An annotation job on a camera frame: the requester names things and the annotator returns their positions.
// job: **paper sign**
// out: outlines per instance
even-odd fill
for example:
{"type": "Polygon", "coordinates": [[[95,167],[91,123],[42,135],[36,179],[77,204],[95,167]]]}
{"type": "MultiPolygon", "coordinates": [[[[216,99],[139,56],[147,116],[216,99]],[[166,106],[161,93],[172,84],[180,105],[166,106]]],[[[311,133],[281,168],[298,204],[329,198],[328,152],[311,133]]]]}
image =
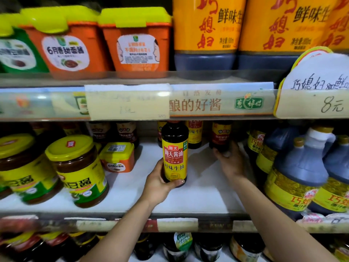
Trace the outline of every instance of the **paper sign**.
{"type": "Polygon", "coordinates": [[[281,119],[349,117],[349,57],[329,53],[300,62],[279,89],[281,119]]]}
{"type": "Polygon", "coordinates": [[[170,118],[169,84],[85,85],[91,120],[165,120],[170,118]]]}
{"type": "Polygon", "coordinates": [[[171,117],[272,114],[274,83],[173,84],[171,117]]]}

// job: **small yellow container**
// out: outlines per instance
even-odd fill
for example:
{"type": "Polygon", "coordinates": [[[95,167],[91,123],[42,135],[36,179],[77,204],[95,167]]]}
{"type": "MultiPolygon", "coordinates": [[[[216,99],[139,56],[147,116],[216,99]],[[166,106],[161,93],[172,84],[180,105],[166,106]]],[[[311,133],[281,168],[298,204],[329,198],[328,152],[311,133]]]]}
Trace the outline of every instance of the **small yellow container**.
{"type": "Polygon", "coordinates": [[[99,155],[102,165],[109,172],[131,172],[134,166],[134,144],[110,142],[99,155]]]}

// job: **soybean paste jar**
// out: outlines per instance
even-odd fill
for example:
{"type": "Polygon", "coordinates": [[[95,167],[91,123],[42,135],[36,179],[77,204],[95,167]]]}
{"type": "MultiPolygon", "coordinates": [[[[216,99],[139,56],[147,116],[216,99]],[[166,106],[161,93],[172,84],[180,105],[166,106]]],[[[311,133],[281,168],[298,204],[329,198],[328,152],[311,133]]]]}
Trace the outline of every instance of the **soybean paste jar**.
{"type": "Polygon", "coordinates": [[[109,186],[92,137],[70,135],[61,138],[47,147],[45,153],[76,206],[89,208],[107,196],[109,186]]]}
{"type": "Polygon", "coordinates": [[[40,145],[27,133],[0,138],[0,176],[26,204],[44,202],[62,189],[40,145]]]}

